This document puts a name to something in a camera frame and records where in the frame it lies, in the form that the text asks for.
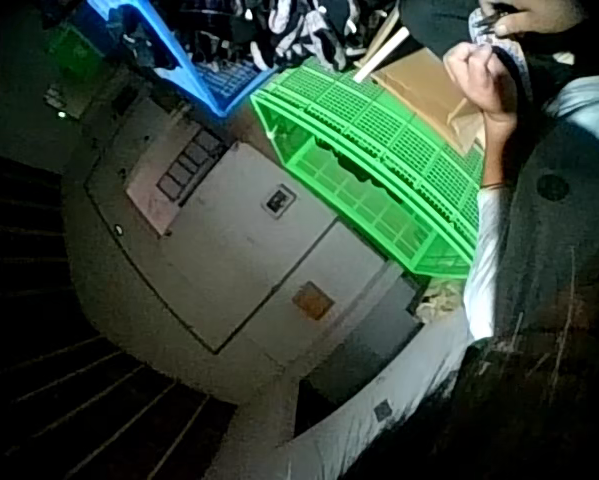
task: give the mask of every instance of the white sleeve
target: white sleeve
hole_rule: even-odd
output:
[[[507,187],[482,188],[477,194],[479,234],[475,257],[468,274],[463,302],[470,332],[475,340],[493,333],[497,270],[501,243],[510,211]]]

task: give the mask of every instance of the person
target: person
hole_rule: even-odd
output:
[[[532,12],[508,21],[516,31],[557,32],[589,20],[574,0],[505,3]],[[571,71],[565,85],[546,83],[540,102],[520,112],[519,89],[499,52],[459,41],[442,53],[451,79],[484,112],[479,234],[464,293],[475,342],[450,398],[429,395],[341,478],[401,478],[404,465],[408,475],[433,477],[594,475],[599,75]]]

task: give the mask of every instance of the cardboard box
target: cardboard box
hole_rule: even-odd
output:
[[[466,153],[483,130],[483,116],[452,83],[441,60],[419,50],[372,73],[458,152]]]

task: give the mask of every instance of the staircase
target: staircase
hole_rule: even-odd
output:
[[[234,406],[99,335],[70,282],[60,177],[0,158],[0,479],[201,479]]]

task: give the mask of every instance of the hand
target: hand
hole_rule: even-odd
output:
[[[497,36],[514,33],[564,32],[586,18],[579,0],[479,0],[485,16],[495,13],[497,4],[508,5],[519,10],[505,15],[495,24]]]
[[[492,47],[460,43],[443,63],[452,81],[483,110],[486,135],[505,142],[517,128],[517,87]]]

